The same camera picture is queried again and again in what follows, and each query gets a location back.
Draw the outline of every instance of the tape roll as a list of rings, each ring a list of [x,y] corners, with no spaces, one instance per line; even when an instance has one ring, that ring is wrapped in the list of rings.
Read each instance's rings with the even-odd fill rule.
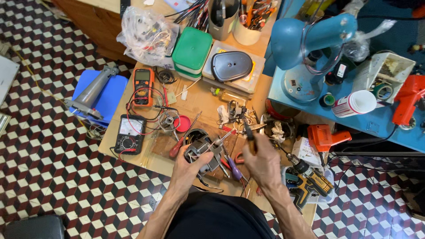
[[[379,84],[373,88],[373,95],[379,100],[388,100],[393,95],[394,89],[387,84]]]
[[[329,93],[325,94],[320,98],[319,103],[322,107],[331,107],[335,104],[335,97]]]

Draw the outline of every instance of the blue table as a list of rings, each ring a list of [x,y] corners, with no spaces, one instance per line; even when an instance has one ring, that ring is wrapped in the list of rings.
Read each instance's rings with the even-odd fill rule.
[[[315,114],[327,118],[329,120],[335,121],[336,123],[377,137],[386,138],[393,131],[394,124],[391,121],[398,103],[395,103],[392,106],[377,108],[367,114],[338,118],[333,114],[330,108],[321,107],[319,105],[318,99],[308,104],[300,104],[288,98],[282,91],[280,84],[284,75],[285,71],[276,67],[272,85],[270,86],[268,99],[308,112],[310,114]],[[326,92],[331,92],[332,95],[335,96],[336,100],[349,95],[353,86],[354,76],[355,70],[349,72],[347,79],[345,79],[341,85],[328,86],[327,84],[324,84],[321,95],[324,95]],[[422,134],[423,129],[419,126],[420,123],[425,119],[425,112],[416,109],[413,116],[416,119],[416,127],[407,131],[398,128],[389,141],[425,153],[425,134]]]

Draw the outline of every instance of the yellow cable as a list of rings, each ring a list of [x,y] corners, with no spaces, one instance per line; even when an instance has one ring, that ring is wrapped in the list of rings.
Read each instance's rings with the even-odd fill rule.
[[[25,59],[21,56],[21,54],[19,54],[19,52],[17,52],[15,49],[13,49],[13,47],[11,47],[11,49],[16,53],[16,55],[18,55],[18,57],[21,59],[21,61],[23,61],[23,62],[25,62],[26,63],[26,61],[25,61]],[[51,93],[49,93],[48,91],[45,91],[43,88],[41,88],[39,85],[38,85],[38,80],[36,79],[36,77],[35,77],[35,74],[34,74],[34,72],[32,72],[32,70],[29,68],[29,66],[28,66],[28,64],[26,64],[26,67],[27,67],[27,69],[28,69],[28,71],[29,71],[29,73],[32,75],[32,76],[34,76],[34,81],[35,81],[35,84],[37,85],[37,87],[41,90],[41,91],[43,91],[43,92],[45,92],[46,94],[48,94],[48,95],[50,95],[51,97],[53,97],[54,99],[56,99],[56,100],[58,100],[58,101],[60,101],[63,105],[65,105],[65,108],[66,108],[66,104],[63,102],[63,99],[59,99],[58,97],[56,97],[56,96],[54,96],[54,95],[52,95]],[[87,130],[87,132],[89,131],[88,130],[88,128],[83,124],[83,122],[75,115],[75,117],[77,118],[77,120],[78,120],[78,122]]]

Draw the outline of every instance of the multimeter dial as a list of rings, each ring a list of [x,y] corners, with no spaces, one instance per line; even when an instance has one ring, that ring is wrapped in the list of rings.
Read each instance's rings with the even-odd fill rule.
[[[136,140],[132,137],[124,136],[120,141],[121,148],[131,149],[136,147]]]

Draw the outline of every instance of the orange electric drill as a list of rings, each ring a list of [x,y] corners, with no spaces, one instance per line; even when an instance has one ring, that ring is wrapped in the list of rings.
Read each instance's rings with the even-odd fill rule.
[[[394,101],[400,101],[393,116],[396,125],[409,125],[416,103],[425,95],[425,76],[410,75],[407,77]]]
[[[307,128],[307,132],[309,134],[309,144],[319,153],[322,167],[325,166],[323,152],[328,152],[331,146],[351,140],[350,132],[343,130],[332,134],[329,125],[310,125]]]

